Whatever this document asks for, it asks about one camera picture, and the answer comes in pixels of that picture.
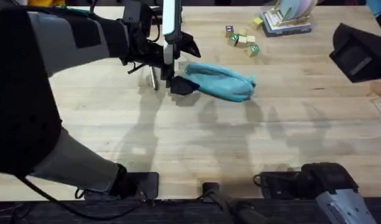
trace blue fabric pouch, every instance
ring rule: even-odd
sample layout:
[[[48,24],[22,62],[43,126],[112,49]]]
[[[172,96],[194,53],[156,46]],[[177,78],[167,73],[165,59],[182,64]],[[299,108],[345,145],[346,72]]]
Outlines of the blue fabric pouch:
[[[184,78],[198,84],[199,91],[224,100],[242,102],[254,94],[253,77],[245,78],[222,67],[192,63],[185,68]]]

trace cable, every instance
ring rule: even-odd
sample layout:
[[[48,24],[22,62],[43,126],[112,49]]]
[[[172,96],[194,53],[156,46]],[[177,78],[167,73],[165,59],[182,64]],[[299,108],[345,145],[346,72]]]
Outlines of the cable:
[[[19,208],[19,207],[24,206],[24,204],[25,204],[25,203],[22,203],[22,204],[13,206],[13,207],[9,207],[9,208],[3,208],[3,209],[0,209],[0,212],[5,212],[5,211],[11,210],[11,209],[17,209],[17,208]]]
[[[2,219],[2,218],[11,218],[11,216],[10,215],[0,216],[0,219]]]
[[[136,72],[138,69],[140,69],[143,66],[145,66],[145,64],[141,64],[141,65],[138,65],[137,67],[135,67],[136,64],[135,64],[135,62],[133,62],[133,63],[134,63],[134,68],[131,69],[130,71],[128,71],[128,74],[132,74],[132,73]]]
[[[17,215],[17,212],[16,210],[18,208],[15,208],[13,211],[12,211],[12,215],[11,215],[11,218],[9,219],[9,223],[10,224],[15,224],[16,220],[18,221],[21,221],[21,220],[25,220],[27,223],[29,223],[29,221],[26,219],[26,217],[30,214],[30,212],[33,210],[33,208],[35,207],[35,202],[27,202],[25,204],[30,204],[29,206],[29,209],[24,212],[23,215],[19,215],[19,216],[16,216]]]
[[[98,0],[92,0],[91,6],[90,6],[90,13],[95,14],[93,11],[97,3],[98,3]]]
[[[77,210],[75,210],[74,208],[64,204],[63,202],[60,202],[58,201],[57,199],[53,198],[52,196],[50,196],[49,194],[45,193],[43,190],[41,190],[40,188],[38,188],[36,185],[34,185],[32,182],[30,182],[29,180],[27,180],[25,177],[16,177],[18,178],[21,182],[23,182],[23,184],[27,185],[30,189],[32,189],[33,191],[37,192],[39,195],[43,196],[44,198],[48,199],[49,201],[53,202],[54,204],[66,209],[68,212],[76,215],[76,216],[79,216],[79,217],[82,217],[82,218],[86,218],[86,219],[89,219],[89,220],[96,220],[96,221],[108,221],[108,220],[114,220],[116,218],[120,218],[120,217],[123,217],[137,209],[139,209],[141,207],[141,204],[121,213],[121,214],[118,214],[118,215],[113,215],[113,216],[110,216],[110,217],[94,217],[94,216],[90,216],[90,215],[86,215],[86,214],[83,214]]]
[[[156,13],[153,10],[151,10],[151,12],[152,12],[154,18],[157,20],[158,15],[156,15]],[[160,39],[160,25],[159,25],[159,23],[156,23],[156,26],[158,27],[158,36],[154,40],[150,40],[150,42],[152,42],[152,43],[156,43]]]

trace gray metal part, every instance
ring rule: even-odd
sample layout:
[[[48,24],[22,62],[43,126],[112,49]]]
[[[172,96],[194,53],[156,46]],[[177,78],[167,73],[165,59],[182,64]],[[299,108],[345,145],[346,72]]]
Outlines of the gray metal part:
[[[159,90],[158,77],[156,76],[156,71],[154,70],[154,67],[151,67],[151,84],[154,90]]]
[[[316,201],[333,224],[376,224],[362,196],[352,189],[324,192]]]
[[[118,166],[76,141],[62,129],[55,149],[35,168],[34,177],[108,193]]]
[[[28,12],[48,77],[66,68],[109,57],[105,35],[98,26],[101,44],[78,49],[70,24],[63,18],[41,12]]]
[[[166,65],[174,63],[174,45],[168,44],[166,40],[163,43],[163,57]]]

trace wooden table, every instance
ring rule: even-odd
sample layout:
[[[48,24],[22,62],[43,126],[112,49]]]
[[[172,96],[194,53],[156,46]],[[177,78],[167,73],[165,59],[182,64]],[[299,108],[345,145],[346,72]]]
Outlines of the wooden table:
[[[263,170],[338,162],[363,196],[381,196],[381,115],[369,84],[352,84],[329,58],[340,22],[381,31],[367,7],[317,7],[310,34],[268,39],[251,31],[261,48],[255,58],[227,45],[225,25],[247,27],[258,7],[185,7],[182,29],[192,34],[201,59],[182,54],[181,71],[203,62],[254,75],[250,101],[231,103],[194,93],[155,93],[149,69],[127,74],[118,59],[68,69],[50,79],[63,125],[80,142],[129,171],[160,173],[160,198],[192,198],[206,181],[231,195],[258,197],[252,176]],[[98,7],[110,19],[122,7]],[[156,35],[153,27],[151,39]],[[32,179],[59,199],[74,188]],[[0,174],[0,200],[41,197]]]

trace toy block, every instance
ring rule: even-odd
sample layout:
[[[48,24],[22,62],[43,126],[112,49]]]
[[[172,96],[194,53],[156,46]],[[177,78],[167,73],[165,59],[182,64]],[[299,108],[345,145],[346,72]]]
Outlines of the toy block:
[[[233,34],[233,26],[225,26],[225,37],[228,38]]]
[[[258,54],[259,51],[260,51],[260,49],[258,48],[257,45],[250,45],[250,46],[248,46],[247,50],[245,50],[245,53],[249,57],[254,57]]]
[[[247,46],[247,37],[239,36],[237,47],[246,47]]]
[[[247,36],[247,44],[248,45],[254,45],[255,43],[255,36],[248,35]]]
[[[263,24],[263,20],[259,17],[256,17],[253,19],[253,22],[252,22],[252,27],[254,29],[259,29],[261,27],[261,25]]]
[[[239,40],[239,35],[232,34],[228,39],[228,44],[234,47],[238,44],[238,40]]]

